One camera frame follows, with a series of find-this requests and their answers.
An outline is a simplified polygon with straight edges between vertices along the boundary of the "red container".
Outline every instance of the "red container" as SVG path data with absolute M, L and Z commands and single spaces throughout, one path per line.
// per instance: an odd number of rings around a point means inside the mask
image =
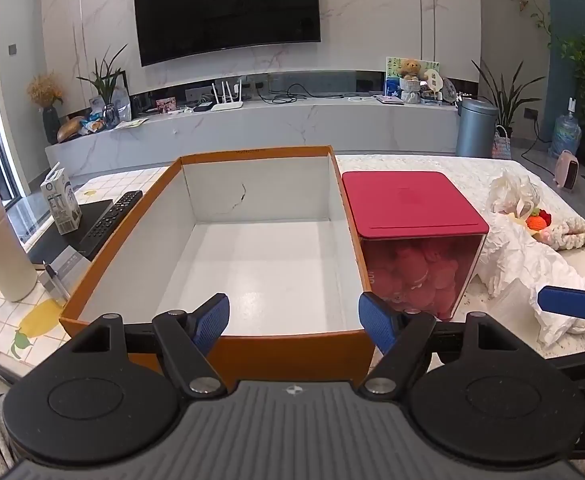
M 373 292 L 396 310 L 451 319 L 488 224 L 442 173 L 350 171 L 342 177 Z

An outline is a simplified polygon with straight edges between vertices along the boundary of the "milk carton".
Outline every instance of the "milk carton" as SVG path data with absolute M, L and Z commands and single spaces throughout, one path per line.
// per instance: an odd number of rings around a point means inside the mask
M 59 163 L 50 170 L 42 183 L 42 195 L 48 202 L 50 214 L 60 234 L 67 234 L 79 227 L 81 209 L 65 168 L 59 168 Z

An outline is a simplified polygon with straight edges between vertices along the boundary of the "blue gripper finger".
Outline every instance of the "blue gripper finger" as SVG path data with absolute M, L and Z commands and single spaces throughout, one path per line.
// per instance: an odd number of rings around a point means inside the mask
M 585 290 L 546 285 L 537 294 L 537 303 L 545 312 L 585 319 Z
M 230 319 L 228 296 L 215 294 L 189 316 L 194 320 L 194 327 L 189 334 L 192 342 L 204 356 L 208 355 L 228 326 Z
M 396 314 L 370 292 L 364 292 L 359 298 L 359 322 L 382 354 L 386 354 L 397 340 L 393 323 Z

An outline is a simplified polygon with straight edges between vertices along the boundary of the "red lid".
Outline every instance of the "red lid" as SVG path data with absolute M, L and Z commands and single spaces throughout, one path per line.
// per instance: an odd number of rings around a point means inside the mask
M 349 171 L 343 176 L 364 238 L 485 235 L 489 226 L 436 171 Z

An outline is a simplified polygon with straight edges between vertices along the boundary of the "white table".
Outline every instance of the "white table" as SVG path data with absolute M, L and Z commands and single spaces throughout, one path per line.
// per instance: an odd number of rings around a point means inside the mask
M 552 212 L 554 218 L 561 219 L 575 216 L 576 213 L 556 193 L 552 192 L 541 180 L 528 172 L 517 162 L 501 160 L 484 160 L 457 158 L 448 156 L 423 155 L 340 155 L 337 157 L 339 168 L 345 171 L 440 171 L 444 173 L 461 190 L 464 196 L 481 210 L 488 197 L 488 184 L 501 175 L 504 170 L 525 174 L 537 184 L 543 192 L 541 206 Z M 77 191 L 80 203 L 96 202 L 105 198 L 116 201 L 128 190 L 146 191 L 159 178 L 164 168 L 137 170 L 129 173 L 115 173 L 96 177 Z M 37 238 L 51 225 L 48 220 L 28 242 L 30 248 Z M 19 323 L 34 307 L 47 299 L 41 285 L 20 303 L 5 301 L 0 294 L 0 365 L 20 376 L 28 373 L 48 355 L 68 340 L 61 325 L 50 332 L 34 338 L 32 346 L 17 351 L 19 359 L 11 352 L 15 332 Z M 475 277 L 468 286 L 460 307 L 453 320 L 463 320 L 466 313 L 481 310 L 490 313 L 490 298 L 486 287 Z M 542 356 L 555 357 L 585 350 L 585 335 L 566 334 L 548 348 L 535 348 Z

